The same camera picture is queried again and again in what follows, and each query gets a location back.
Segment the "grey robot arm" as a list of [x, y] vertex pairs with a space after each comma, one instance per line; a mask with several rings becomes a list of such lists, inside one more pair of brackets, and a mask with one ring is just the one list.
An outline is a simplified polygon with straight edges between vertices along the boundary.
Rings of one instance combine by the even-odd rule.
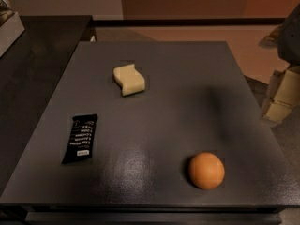
[[277, 48], [278, 57], [289, 64], [273, 72], [262, 103], [262, 118], [279, 124], [300, 104], [300, 4], [259, 45]]

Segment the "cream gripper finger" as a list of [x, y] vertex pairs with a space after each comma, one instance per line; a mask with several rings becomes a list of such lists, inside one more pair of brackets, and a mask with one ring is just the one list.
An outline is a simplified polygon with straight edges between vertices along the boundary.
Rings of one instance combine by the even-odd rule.
[[282, 72], [275, 70], [262, 104], [262, 117], [281, 123], [299, 104], [300, 67], [289, 67]]

